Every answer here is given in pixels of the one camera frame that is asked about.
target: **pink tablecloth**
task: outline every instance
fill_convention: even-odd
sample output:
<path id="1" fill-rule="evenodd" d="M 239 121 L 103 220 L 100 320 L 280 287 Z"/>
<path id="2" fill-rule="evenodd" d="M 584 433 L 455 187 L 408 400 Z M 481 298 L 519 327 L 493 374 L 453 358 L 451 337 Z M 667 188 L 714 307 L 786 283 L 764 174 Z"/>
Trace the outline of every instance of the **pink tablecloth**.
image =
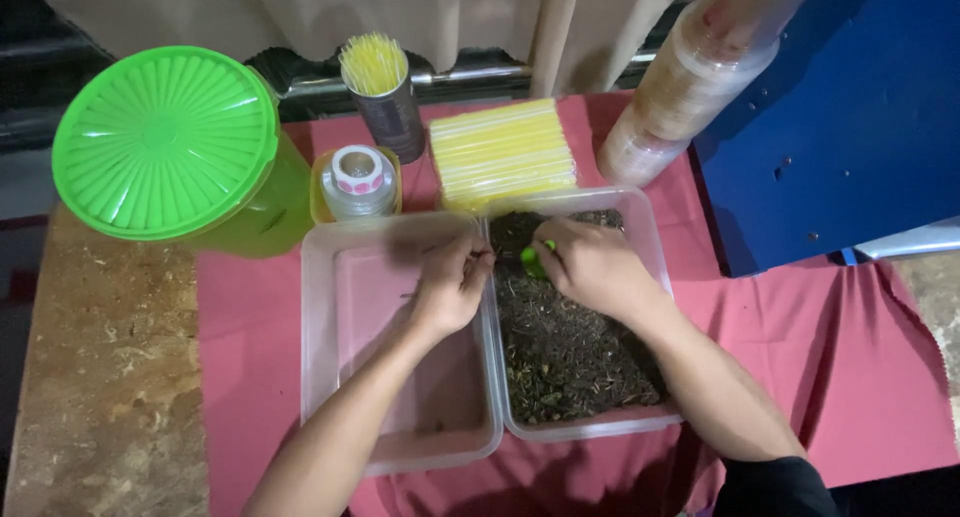
<path id="1" fill-rule="evenodd" d="M 594 147 L 629 100 L 559 102 L 582 186 L 603 184 Z M 477 106 L 427 106 L 424 119 Z M 305 155 L 370 143 L 359 118 L 288 126 Z M 407 210 L 433 207 L 428 158 L 405 167 Z M 731 351 L 790 416 L 828 486 L 958 462 L 939 351 L 885 264 L 822 257 L 756 277 L 719 275 L 690 165 L 644 189 L 680 308 Z M 239 514 L 299 424 L 300 253 L 198 257 L 199 358 L 210 512 Z M 685 426 L 582 442 L 530 444 L 505 434 L 490 457 L 435 472 L 365 479 L 357 515 L 674 515 L 714 500 L 722 468 Z"/>

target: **plastic tray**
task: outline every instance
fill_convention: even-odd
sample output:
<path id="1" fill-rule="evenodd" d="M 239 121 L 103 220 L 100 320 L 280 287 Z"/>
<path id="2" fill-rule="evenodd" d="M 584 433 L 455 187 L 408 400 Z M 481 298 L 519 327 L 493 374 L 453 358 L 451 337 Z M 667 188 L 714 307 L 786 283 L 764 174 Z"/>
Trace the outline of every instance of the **plastic tray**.
<path id="1" fill-rule="evenodd" d="M 406 310 L 426 252 L 467 231 L 470 216 L 433 212 L 321 225 L 302 245 L 300 417 L 370 357 Z M 394 401 L 367 475 L 460 466 L 503 436 L 490 303 L 416 366 Z"/>
<path id="2" fill-rule="evenodd" d="M 664 251 L 661 247 L 660 235 L 657 232 L 657 223 L 654 220 L 653 206 L 647 200 L 647 197 L 636 188 L 600 187 L 561 190 L 497 199 L 486 206 L 481 223 L 484 233 L 489 239 L 490 219 L 510 211 L 535 211 L 542 215 L 558 216 L 602 209 L 616 209 L 620 212 L 623 216 L 624 233 L 626 233 L 627 239 L 639 255 L 643 265 L 654 279 L 672 295 L 670 278 L 666 274 Z M 683 420 L 676 407 L 667 402 L 657 406 L 618 408 L 597 414 L 591 418 L 570 422 L 536 426 L 518 424 L 514 421 L 514 416 L 510 410 L 495 286 L 497 286 L 496 279 L 491 278 L 486 285 L 485 301 L 486 309 L 493 320 L 492 338 L 496 355 L 496 377 L 500 391 L 500 406 L 502 407 L 504 424 L 507 425 L 510 432 L 524 440 L 558 442 L 659 430 Z"/>

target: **green object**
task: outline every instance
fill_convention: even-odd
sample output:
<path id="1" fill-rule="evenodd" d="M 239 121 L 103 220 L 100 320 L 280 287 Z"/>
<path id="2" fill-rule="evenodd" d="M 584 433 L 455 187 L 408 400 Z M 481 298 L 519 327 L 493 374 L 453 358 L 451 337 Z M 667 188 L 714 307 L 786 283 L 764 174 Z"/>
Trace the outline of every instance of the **green object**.
<path id="1" fill-rule="evenodd" d="M 551 251 L 557 249 L 557 244 L 554 243 L 552 239 L 547 239 L 543 243 L 546 245 L 547 249 Z M 523 270 L 527 272 L 527 276 L 533 278 L 546 278 L 546 271 L 540 262 L 540 256 L 537 254 L 537 250 L 533 247 L 527 247 L 520 252 L 520 263 L 523 264 Z"/>
<path id="2" fill-rule="evenodd" d="M 253 69 L 171 46 L 94 78 L 56 129 L 53 173 L 91 228 L 248 257 L 288 252 L 313 228 L 310 168 Z"/>

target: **soil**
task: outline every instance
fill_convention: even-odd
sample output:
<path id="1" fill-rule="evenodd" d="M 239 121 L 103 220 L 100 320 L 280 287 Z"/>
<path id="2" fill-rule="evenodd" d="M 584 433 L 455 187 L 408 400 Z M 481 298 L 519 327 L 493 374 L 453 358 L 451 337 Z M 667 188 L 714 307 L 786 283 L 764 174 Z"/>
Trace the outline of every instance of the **soil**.
<path id="1" fill-rule="evenodd" d="M 612 209 L 570 218 L 623 228 L 623 218 Z M 537 213 L 510 213 L 489 226 L 514 420 L 537 425 L 663 402 L 660 370 L 626 327 L 565 298 L 549 280 L 524 272 L 521 251 L 544 220 Z"/>

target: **cylindrical tin can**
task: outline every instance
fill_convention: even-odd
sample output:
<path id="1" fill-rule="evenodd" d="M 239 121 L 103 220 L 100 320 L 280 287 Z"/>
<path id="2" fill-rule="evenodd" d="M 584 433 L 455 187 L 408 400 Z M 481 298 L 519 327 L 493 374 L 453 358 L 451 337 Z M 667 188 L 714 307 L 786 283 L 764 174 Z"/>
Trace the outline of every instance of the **cylindrical tin can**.
<path id="1" fill-rule="evenodd" d="M 426 134 L 409 67 L 400 85 L 382 95 L 367 97 L 358 94 L 349 83 L 346 86 L 378 146 L 394 152 L 400 164 L 416 162 L 424 154 Z"/>

